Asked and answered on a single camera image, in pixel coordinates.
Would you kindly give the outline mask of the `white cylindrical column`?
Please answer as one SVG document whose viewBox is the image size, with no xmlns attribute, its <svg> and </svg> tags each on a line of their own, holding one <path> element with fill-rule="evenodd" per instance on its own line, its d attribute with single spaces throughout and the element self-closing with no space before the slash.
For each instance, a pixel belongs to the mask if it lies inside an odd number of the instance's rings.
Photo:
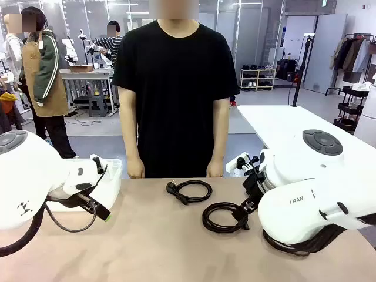
<svg viewBox="0 0 376 282">
<path fill-rule="evenodd" d="M 376 147 L 376 83 L 370 86 L 354 136 Z"/>
</svg>

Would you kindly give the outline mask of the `clear plastic storage bin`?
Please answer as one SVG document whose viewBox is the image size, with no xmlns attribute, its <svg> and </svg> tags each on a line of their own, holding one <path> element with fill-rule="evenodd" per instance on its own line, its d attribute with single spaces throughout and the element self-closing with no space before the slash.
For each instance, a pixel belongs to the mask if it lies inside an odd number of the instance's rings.
<svg viewBox="0 0 376 282">
<path fill-rule="evenodd" d="M 98 186 L 93 190 L 90 196 L 98 200 L 98 202 L 103 204 L 107 209 L 111 209 L 119 194 L 123 163 L 119 159 L 99 158 L 103 169 L 106 165 L 108 167 L 104 177 L 100 180 Z M 68 159 L 66 161 L 69 165 L 72 166 L 72 164 L 74 164 L 74 166 L 78 168 L 78 165 L 88 163 L 89 159 Z M 47 202 L 47 205 L 52 212 L 84 211 L 84 209 L 79 206 L 69 208 L 58 202 Z"/>
</svg>

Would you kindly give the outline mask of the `person's right forearm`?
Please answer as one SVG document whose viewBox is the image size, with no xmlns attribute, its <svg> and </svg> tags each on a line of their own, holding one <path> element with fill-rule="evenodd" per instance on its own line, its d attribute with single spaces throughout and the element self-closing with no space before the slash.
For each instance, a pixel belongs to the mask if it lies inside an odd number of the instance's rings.
<svg viewBox="0 0 376 282">
<path fill-rule="evenodd" d="M 133 117 L 121 117 L 122 135 L 128 160 L 140 159 L 137 147 L 137 123 Z"/>
</svg>

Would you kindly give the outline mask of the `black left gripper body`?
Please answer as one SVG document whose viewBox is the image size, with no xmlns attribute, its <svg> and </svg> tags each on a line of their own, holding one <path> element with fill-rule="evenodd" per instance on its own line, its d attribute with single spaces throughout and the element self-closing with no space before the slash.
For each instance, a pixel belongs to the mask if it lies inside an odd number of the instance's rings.
<svg viewBox="0 0 376 282">
<path fill-rule="evenodd" d="M 78 194 L 71 195 L 67 199 L 59 199 L 49 194 L 46 197 L 47 205 L 53 212 L 92 212 L 93 208 L 90 206 L 89 202 L 92 200 L 90 194 L 94 189 L 94 187 L 84 189 L 79 191 Z"/>
</svg>

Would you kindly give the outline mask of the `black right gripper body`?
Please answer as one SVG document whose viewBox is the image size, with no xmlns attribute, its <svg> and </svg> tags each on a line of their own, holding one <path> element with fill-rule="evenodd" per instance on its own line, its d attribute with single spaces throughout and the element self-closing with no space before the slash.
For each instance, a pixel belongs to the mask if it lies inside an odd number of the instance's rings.
<svg viewBox="0 0 376 282">
<path fill-rule="evenodd" d="M 243 182 L 243 187 L 248 194 L 246 203 L 251 206 L 258 206 L 261 198 L 265 194 L 265 189 L 263 187 L 263 182 L 265 181 L 265 175 L 263 172 L 252 172 L 248 175 L 246 180 Z"/>
</svg>

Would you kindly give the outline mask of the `grey partition panel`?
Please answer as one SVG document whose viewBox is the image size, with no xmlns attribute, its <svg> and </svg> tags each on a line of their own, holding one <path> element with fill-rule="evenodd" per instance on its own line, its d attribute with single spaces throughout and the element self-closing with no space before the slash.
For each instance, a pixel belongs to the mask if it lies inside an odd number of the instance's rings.
<svg viewBox="0 0 376 282">
<path fill-rule="evenodd" d="M 335 71 L 330 66 L 338 44 L 342 40 L 347 14 L 320 15 L 305 72 L 304 89 L 325 94 L 333 87 Z"/>
</svg>

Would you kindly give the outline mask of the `yellow cloth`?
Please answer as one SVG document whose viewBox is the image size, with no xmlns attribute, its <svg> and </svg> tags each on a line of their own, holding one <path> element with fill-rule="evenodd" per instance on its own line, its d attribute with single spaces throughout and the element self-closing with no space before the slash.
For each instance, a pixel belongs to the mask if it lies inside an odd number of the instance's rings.
<svg viewBox="0 0 376 282">
<path fill-rule="evenodd" d="M 8 93 L 8 92 L 4 92 L 0 96 L 0 103 L 2 105 L 2 108 L 5 114 L 8 114 L 9 112 L 13 110 L 15 102 L 17 100 L 18 98 L 14 94 Z"/>
</svg>

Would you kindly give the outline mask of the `white table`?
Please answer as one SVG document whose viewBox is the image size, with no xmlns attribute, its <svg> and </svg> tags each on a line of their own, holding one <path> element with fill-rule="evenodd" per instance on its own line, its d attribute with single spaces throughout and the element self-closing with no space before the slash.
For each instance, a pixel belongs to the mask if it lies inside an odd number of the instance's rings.
<svg viewBox="0 0 376 282">
<path fill-rule="evenodd" d="M 267 148 L 274 149 L 296 133 L 319 129 L 336 137 L 344 147 L 344 164 L 376 173 L 376 148 L 300 106 L 241 105 L 237 110 Z"/>
</svg>

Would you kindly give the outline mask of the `small white background robot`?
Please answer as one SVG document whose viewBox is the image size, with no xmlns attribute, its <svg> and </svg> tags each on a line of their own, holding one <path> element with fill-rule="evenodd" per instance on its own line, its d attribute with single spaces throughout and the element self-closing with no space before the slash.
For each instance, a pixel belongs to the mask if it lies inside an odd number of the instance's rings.
<svg viewBox="0 0 376 282">
<path fill-rule="evenodd" d="M 76 53 L 73 39 L 67 35 L 62 39 L 62 43 L 66 48 L 65 61 L 69 66 L 75 66 L 78 62 L 78 54 Z"/>
</svg>

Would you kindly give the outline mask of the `person's right hand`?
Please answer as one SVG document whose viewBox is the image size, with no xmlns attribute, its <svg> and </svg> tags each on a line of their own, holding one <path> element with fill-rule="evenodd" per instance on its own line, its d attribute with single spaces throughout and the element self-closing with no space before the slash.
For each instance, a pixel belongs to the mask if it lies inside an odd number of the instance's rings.
<svg viewBox="0 0 376 282">
<path fill-rule="evenodd" d="M 143 179 L 145 177 L 145 167 L 139 157 L 127 158 L 127 173 L 131 179 Z"/>
</svg>

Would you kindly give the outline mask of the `clothes rack with coats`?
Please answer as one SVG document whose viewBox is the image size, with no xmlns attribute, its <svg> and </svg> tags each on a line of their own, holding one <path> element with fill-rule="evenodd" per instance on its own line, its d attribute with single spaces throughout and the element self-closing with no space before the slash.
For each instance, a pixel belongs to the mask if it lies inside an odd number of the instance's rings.
<svg viewBox="0 0 376 282">
<path fill-rule="evenodd" d="M 376 55 L 376 36 L 371 33 L 346 34 L 331 57 L 329 69 L 333 71 L 333 78 L 325 93 L 342 90 L 342 86 L 337 86 L 339 73 L 342 74 L 346 88 L 362 89 L 361 79 L 367 77 L 374 55 Z"/>
</svg>

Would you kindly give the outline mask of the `person in brown apron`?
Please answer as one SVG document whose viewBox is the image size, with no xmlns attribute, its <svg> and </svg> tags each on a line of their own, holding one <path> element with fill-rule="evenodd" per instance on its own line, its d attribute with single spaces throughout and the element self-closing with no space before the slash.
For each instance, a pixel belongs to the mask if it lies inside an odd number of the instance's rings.
<svg viewBox="0 0 376 282">
<path fill-rule="evenodd" d="M 43 140 L 50 139 L 61 158 L 75 158 L 77 155 L 66 133 L 64 117 L 69 108 L 59 73 L 60 56 L 55 34 L 48 29 L 47 19 L 40 9 L 30 6 L 21 14 L 35 24 L 22 49 L 22 60 L 34 109 L 36 134 Z"/>
</svg>

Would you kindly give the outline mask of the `wooden shoe rack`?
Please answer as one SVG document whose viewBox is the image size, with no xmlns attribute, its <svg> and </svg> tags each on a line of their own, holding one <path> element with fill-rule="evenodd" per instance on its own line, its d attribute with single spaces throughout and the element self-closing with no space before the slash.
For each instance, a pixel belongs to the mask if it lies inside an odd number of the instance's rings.
<svg viewBox="0 0 376 282">
<path fill-rule="evenodd" d="M 241 69 L 239 88 L 241 91 L 273 90 L 275 69 Z"/>
</svg>

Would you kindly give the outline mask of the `person's left forearm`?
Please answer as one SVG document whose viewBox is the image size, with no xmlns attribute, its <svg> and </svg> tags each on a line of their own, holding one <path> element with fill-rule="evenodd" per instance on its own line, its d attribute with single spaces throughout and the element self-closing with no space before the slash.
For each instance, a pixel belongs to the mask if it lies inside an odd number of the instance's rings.
<svg viewBox="0 0 376 282">
<path fill-rule="evenodd" d="M 223 161 L 226 154 L 226 142 L 229 130 L 229 117 L 218 117 L 214 120 L 214 148 L 211 159 Z"/>
</svg>

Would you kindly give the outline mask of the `grey workbench table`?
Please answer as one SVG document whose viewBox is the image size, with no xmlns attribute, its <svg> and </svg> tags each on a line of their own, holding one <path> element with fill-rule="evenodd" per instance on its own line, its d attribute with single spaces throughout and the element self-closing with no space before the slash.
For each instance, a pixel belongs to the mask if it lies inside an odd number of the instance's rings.
<svg viewBox="0 0 376 282">
<path fill-rule="evenodd" d="M 103 95 L 108 106 L 107 116 L 113 116 L 118 111 L 117 91 L 112 85 L 113 70 L 96 69 L 88 73 L 72 73 L 70 69 L 62 69 L 60 75 L 70 107 L 89 107 L 89 96 Z"/>
</svg>

